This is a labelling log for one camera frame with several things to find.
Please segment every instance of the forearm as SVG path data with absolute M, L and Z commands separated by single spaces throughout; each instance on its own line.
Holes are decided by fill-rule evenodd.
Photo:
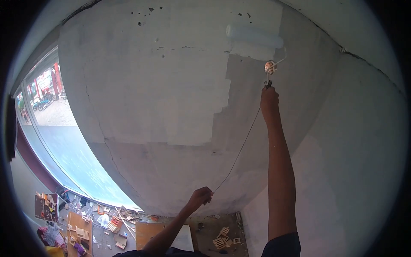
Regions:
M 183 208 L 169 225 L 150 239 L 143 247 L 143 250 L 150 253 L 153 257 L 164 256 L 190 214 Z
M 296 228 L 296 183 L 281 118 L 276 114 L 267 124 L 268 161 L 268 239 L 294 232 Z

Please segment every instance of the purple object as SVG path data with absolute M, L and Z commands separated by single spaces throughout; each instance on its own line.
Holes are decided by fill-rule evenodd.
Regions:
M 79 245 L 79 243 L 75 243 L 74 248 L 77 249 L 77 257 L 81 257 L 84 255 L 84 248 L 81 245 Z

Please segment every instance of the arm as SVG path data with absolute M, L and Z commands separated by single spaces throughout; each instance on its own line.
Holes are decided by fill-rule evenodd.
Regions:
M 154 257 L 164 256 L 179 233 L 181 227 L 184 225 L 185 220 L 202 204 L 205 205 L 206 203 L 209 203 L 212 195 L 213 192 L 208 187 L 195 190 L 190 200 L 177 217 L 175 217 L 174 220 L 160 233 L 150 239 L 150 241 L 143 247 L 143 250 Z
M 261 112 L 268 129 L 268 241 L 297 231 L 296 182 L 281 125 L 278 94 L 273 87 L 261 92 Z

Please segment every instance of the paint roller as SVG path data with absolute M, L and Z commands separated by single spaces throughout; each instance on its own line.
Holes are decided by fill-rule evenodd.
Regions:
M 235 41 L 245 41 L 249 43 L 259 44 L 269 48 L 282 48 L 284 46 L 284 40 L 278 36 L 267 33 L 262 30 L 247 27 L 244 25 L 228 25 L 226 29 L 227 37 Z M 287 58 L 287 51 L 284 47 L 285 58 Z M 267 73 L 267 81 L 265 86 L 270 87 L 271 81 L 268 79 L 268 75 L 272 75 L 277 70 L 277 64 L 284 61 L 284 59 L 274 62 L 273 60 L 267 61 L 264 66 L 264 71 Z

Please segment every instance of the person's left hand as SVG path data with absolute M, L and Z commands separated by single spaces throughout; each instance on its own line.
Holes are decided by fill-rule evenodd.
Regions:
M 206 205 L 211 202 L 213 192 L 208 187 L 203 187 L 194 191 L 188 203 L 184 206 L 183 210 L 189 215 L 195 212 L 202 204 Z

